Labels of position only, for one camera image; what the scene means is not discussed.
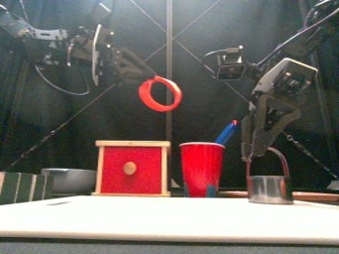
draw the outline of metal cup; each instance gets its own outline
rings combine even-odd
[[[251,176],[251,161],[247,162],[247,183],[250,202],[292,204],[292,187],[288,165],[282,153],[268,148],[280,158],[283,176]]]

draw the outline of blue object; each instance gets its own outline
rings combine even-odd
[[[222,132],[222,134],[219,135],[215,143],[226,146],[226,144],[228,143],[238,129],[239,129],[239,122],[234,120],[232,123],[227,126],[227,128]]]

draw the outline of wooden box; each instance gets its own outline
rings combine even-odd
[[[168,196],[168,141],[96,141],[94,194]]]

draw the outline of cable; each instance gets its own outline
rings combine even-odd
[[[256,66],[262,65],[272,56],[274,54],[276,54],[276,52],[282,49],[282,47],[284,47],[286,45],[288,45],[292,40],[303,35],[305,33],[307,33],[310,30],[313,30],[314,28],[317,28],[319,25],[322,25],[329,19],[331,19],[337,14],[339,13],[339,8],[329,15],[326,16],[319,22],[317,22],[313,26],[310,26],[309,28],[306,28],[305,30],[302,30],[295,36],[292,36],[283,44],[279,45],[279,47],[268,54],[268,56],[256,64]]]
[[[44,74],[42,73],[40,69],[39,69],[39,66],[35,64],[35,68],[36,68],[36,71],[38,71],[38,74],[39,76],[42,77],[42,79],[44,80],[44,82],[58,91],[60,91],[62,93],[67,94],[67,95],[72,95],[72,96],[84,96],[84,95],[88,95],[90,93],[90,86],[88,86],[88,82],[86,80],[86,76],[84,76],[84,73],[83,73],[83,68],[82,68],[82,74],[83,74],[83,79],[84,79],[84,85],[86,85],[86,88],[87,88],[87,91],[84,93],[75,93],[75,92],[71,92],[71,91],[67,91],[64,89],[62,89],[59,86],[56,86],[52,82],[50,82],[50,80],[47,79],[47,77],[44,76]]]
[[[90,102],[88,105],[54,130],[50,134],[20,155],[19,159],[10,165],[4,172],[10,172],[11,169],[27,158],[27,156],[35,152],[39,147],[46,144],[50,139],[58,134],[58,132],[80,116],[80,114],[99,101],[99,99],[111,91],[111,89],[120,82],[120,79],[111,85],[111,87]]]

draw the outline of table surface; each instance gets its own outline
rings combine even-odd
[[[339,206],[74,196],[0,206],[0,237],[339,245]]]

